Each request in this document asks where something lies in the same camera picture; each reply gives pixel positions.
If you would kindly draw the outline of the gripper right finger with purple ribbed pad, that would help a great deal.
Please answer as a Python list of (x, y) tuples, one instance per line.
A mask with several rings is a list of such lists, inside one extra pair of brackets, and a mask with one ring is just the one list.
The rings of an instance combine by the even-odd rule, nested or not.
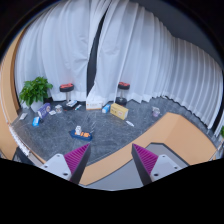
[(181, 170), (181, 167), (166, 154), (156, 155), (137, 144), (132, 144), (131, 153), (143, 185)]

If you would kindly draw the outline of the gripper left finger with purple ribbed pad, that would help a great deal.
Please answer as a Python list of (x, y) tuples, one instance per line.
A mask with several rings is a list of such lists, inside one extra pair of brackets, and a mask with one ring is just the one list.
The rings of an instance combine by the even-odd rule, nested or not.
[(90, 144), (86, 144), (69, 153), (55, 154), (41, 169), (48, 171), (56, 176), (78, 184), (91, 154)]

